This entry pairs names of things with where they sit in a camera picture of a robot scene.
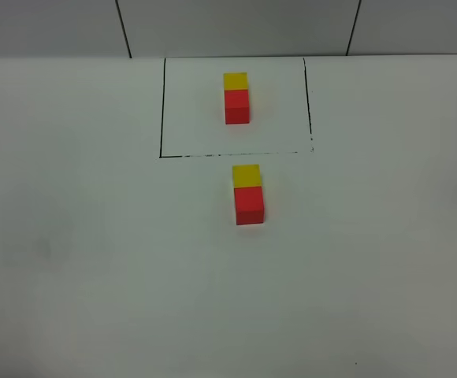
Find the red template block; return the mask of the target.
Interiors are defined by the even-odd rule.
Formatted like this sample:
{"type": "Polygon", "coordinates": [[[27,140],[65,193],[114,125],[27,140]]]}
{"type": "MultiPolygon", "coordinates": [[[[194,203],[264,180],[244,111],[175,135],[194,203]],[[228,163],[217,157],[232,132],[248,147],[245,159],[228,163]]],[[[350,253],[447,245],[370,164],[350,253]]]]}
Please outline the red template block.
{"type": "Polygon", "coordinates": [[[250,96],[249,90],[224,91],[225,98],[225,123],[249,124],[250,123],[250,96]]]}

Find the yellow template block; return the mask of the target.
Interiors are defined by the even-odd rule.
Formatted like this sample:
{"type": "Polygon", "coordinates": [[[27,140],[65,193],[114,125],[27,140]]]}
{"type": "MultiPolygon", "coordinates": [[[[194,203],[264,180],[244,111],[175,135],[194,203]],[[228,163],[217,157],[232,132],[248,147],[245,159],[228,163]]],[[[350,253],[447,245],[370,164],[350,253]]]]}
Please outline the yellow template block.
{"type": "Polygon", "coordinates": [[[223,75],[225,91],[241,91],[248,89],[246,72],[227,72],[223,75]]]}

